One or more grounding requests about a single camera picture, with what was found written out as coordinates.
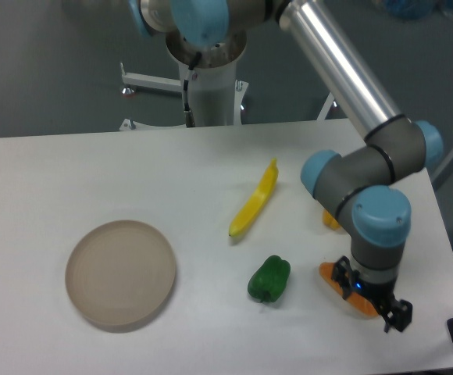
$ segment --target metal stand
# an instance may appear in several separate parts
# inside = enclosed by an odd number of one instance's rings
[[[134,94],[134,88],[148,88],[152,90],[160,90],[160,91],[167,91],[167,92],[176,92],[177,94],[181,94],[183,88],[181,86],[181,82],[179,80],[172,80],[169,78],[161,78],[161,77],[154,77],[154,76],[146,76],[144,74],[136,74],[136,73],[126,73],[124,69],[124,65],[120,63],[120,72],[121,72],[121,79],[124,83],[124,87],[121,89],[121,93],[124,96],[131,96]],[[241,120],[241,112],[244,110],[242,102],[244,101],[245,93],[249,88],[249,83],[244,82],[242,80],[237,80],[235,82],[235,99],[234,99],[234,125],[242,125]],[[151,125],[145,125],[142,123],[135,123],[135,128],[132,129],[130,126],[130,120],[124,120],[120,129],[121,130],[142,130],[142,129],[159,129],[162,127],[154,127]],[[174,126],[174,127],[166,127],[166,128],[176,128],[176,127],[184,127],[181,125]]]

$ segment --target round plate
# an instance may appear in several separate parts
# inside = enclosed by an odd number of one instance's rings
[[[84,317],[106,330],[127,330],[155,315],[176,270],[173,250],[158,230],[137,221],[114,221],[77,244],[65,282]]]

